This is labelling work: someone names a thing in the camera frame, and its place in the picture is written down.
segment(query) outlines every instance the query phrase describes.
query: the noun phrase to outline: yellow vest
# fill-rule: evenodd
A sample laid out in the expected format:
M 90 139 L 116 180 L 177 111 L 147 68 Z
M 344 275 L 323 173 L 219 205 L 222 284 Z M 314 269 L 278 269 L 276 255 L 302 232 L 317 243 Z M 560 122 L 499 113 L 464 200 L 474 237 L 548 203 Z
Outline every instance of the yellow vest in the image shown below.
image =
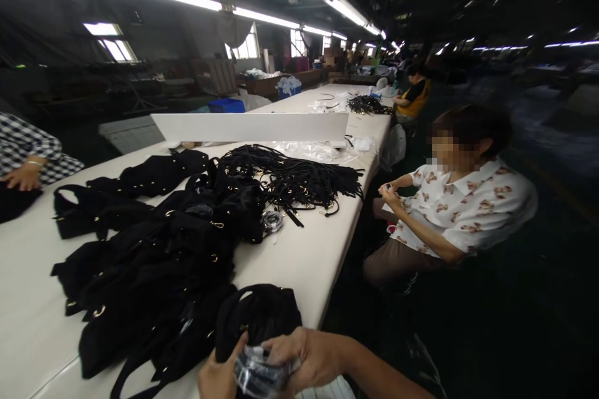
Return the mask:
M 397 106 L 397 112 L 402 113 L 403 115 L 407 115 L 408 117 L 418 117 L 420 109 L 424 107 L 426 101 L 429 99 L 429 94 L 431 92 L 432 81 L 426 79 L 424 82 L 424 89 L 422 93 L 416 97 L 416 99 L 411 102 L 408 106 Z M 406 98 L 407 93 L 410 91 L 408 89 L 402 98 Z

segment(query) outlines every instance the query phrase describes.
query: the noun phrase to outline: bright window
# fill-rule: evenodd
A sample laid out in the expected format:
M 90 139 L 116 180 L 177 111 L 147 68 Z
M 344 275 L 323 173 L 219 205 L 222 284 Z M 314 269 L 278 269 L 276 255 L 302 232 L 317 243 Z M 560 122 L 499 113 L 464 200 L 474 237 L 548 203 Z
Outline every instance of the bright window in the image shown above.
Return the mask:
M 251 25 L 250 33 L 248 37 L 245 38 L 245 42 L 242 43 L 236 49 L 232 49 L 227 44 L 225 44 L 226 48 L 226 56 L 231 58 L 231 51 L 237 59 L 255 59 L 260 57 L 258 55 L 258 35 L 256 34 L 256 24 L 253 23 Z
M 123 32 L 117 24 L 97 23 L 83 24 L 94 36 L 122 36 Z M 98 43 L 110 52 L 117 62 L 135 62 L 137 58 L 127 41 L 113 41 L 112 39 L 98 39 Z
M 300 30 L 291 30 L 291 57 L 304 56 L 306 45 L 301 38 Z

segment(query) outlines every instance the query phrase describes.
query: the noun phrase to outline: hand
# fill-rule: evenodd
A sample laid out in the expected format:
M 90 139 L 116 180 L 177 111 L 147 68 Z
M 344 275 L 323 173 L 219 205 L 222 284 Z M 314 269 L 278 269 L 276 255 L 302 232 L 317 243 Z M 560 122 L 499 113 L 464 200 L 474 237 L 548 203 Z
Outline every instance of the hand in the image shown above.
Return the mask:
M 231 357 L 225 363 L 217 363 L 217 350 L 212 351 L 206 363 L 198 373 L 198 390 L 202 399 L 234 399 L 237 393 L 233 367 L 237 355 L 248 342 L 248 333 L 244 332 Z
M 31 191 L 40 187 L 39 171 L 42 169 L 39 165 L 24 163 L 16 170 L 12 170 L 2 180 L 8 181 L 8 188 L 19 186 L 20 191 Z
M 289 336 L 262 343 L 270 350 L 268 362 L 281 365 L 299 359 L 301 365 L 287 383 L 285 393 L 294 395 L 310 387 L 331 383 L 345 371 L 342 352 L 350 341 L 342 335 L 298 327 Z
M 383 184 L 382 186 L 379 187 L 379 194 L 380 195 L 382 195 L 382 191 L 383 190 L 387 190 L 387 184 L 391 185 L 391 187 L 389 188 L 390 192 L 396 192 L 397 191 L 398 187 L 395 184 L 395 181 L 391 181 L 391 182 L 385 183 L 385 184 Z
M 391 208 L 394 205 L 396 205 L 396 206 L 402 205 L 401 198 L 398 197 L 398 195 L 395 191 L 392 191 L 391 189 L 387 190 L 386 188 L 382 187 L 379 189 L 379 193 L 381 194 L 385 203 L 387 203 Z

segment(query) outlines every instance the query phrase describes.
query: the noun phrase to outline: long white work table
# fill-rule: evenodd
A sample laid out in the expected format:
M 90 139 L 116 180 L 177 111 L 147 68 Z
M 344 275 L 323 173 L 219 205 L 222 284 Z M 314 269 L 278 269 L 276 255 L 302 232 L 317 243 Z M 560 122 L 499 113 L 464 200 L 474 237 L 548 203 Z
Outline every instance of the long white work table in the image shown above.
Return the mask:
M 363 86 L 326 85 L 286 100 L 256 109 L 256 112 L 307 112 L 315 100 L 328 100 L 327 94 L 360 90 Z M 350 114 L 347 134 L 372 137 L 376 150 L 389 128 L 387 115 Z M 247 142 L 199 148 L 210 157 Z M 61 185 L 85 185 L 99 176 L 118 177 L 129 166 L 138 165 L 151 155 L 168 154 L 164 143 L 124 155 L 87 168 L 46 188 L 34 206 L 20 218 L 0 225 L 0 398 L 6 399 L 108 399 L 122 365 L 104 370 L 90 380 L 81 378 L 77 346 L 84 323 L 83 313 L 66 317 L 65 296 L 52 265 L 63 261 L 81 244 L 95 239 L 88 234 L 61 240 L 54 216 L 52 192 Z M 364 152 L 349 163 L 364 169 L 360 178 L 364 191 L 378 166 L 377 155 Z M 185 182 L 178 190 L 183 189 Z M 158 204 L 163 197 L 148 202 Z M 259 246 L 241 244 L 235 252 L 235 278 L 238 288 L 270 283 L 292 288 L 305 326 L 317 328 L 323 318 L 331 289 L 351 241 L 362 202 L 339 196 L 339 212 L 325 218 L 314 211 L 301 211 L 304 228 L 285 219 L 277 242 L 267 237 Z M 123 389 L 122 398 L 150 386 L 151 363 L 133 373 Z M 158 395 L 168 399 L 196 399 L 196 374 L 192 370 L 171 383 Z

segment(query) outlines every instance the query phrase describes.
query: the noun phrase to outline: white table surface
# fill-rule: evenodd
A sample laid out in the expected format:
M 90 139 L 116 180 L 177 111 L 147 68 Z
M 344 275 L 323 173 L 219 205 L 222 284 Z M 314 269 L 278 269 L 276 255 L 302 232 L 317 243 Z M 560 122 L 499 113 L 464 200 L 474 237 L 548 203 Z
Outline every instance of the white table surface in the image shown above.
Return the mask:
M 256 112 L 306 112 L 314 100 L 348 90 L 366 93 L 367 87 L 329 84 L 309 90 Z M 373 137 L 377 151 L 386 137 L 390 117 L 350 114 L 347 134 Z M 222 156 L 244 143 L 200 148 L 210 157 Z M 164 143 L 118 157 L 80 171 L 48 188 L 34 206 L 20 218 L 0 225 L 2 266 L 0 268 L 0 398 L 6 399 L 108 399 L 121 365 L 104 370 L 93 379 L 83 380 L 77 346 L 84 324 L 83 313 L 66 317 L 65 296 L 55 277 L 54 263 L 61 262 L 81 244 L 95 239 L 87 234 L 61 240 L 55 222 L 53 195 L 64 184 L 84 185 L 99 176 L 117 177 L 128 167 L 151 155 L 168 154 Z M 378 166 L 370 151 L 348 164 L 365 169 L 360 178 L 366 191 Z M 185 181 L 177 188 L 183 189 Z M 163 197 L 148 202 L 158 204 Z M 339 196 L 340 210 L 325 218 L 319 210 L 301 211 L 304 228 L 285 219 L 276 244 L 267 237 L 259 246 L 242 243 L 235 252 L 235 278 L 238 288 L 271 283 L 292 288 L 305 326 L 317 328 L 345 253 L 351 241 L 362 202 Z M 131 375 L 122 398 L 150 386 L 153 368 L 146 363 Z M 197 370 L 168 385 L 158 395 L 168 399 L 197 399 Z

